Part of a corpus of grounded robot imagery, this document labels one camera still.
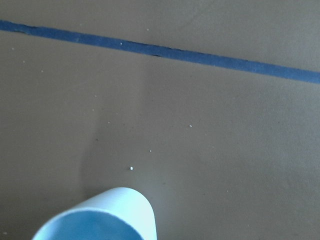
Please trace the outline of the blue plastic cup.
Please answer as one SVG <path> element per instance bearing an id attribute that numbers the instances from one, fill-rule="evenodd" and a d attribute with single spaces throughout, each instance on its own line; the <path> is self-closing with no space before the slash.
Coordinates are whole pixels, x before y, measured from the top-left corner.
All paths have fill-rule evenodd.
<path id="1" fill-rule="evenodd" d="M 148 199 L 116 187 L 48 220 L 35 240 L 156 240 L 155 214 Z"/>

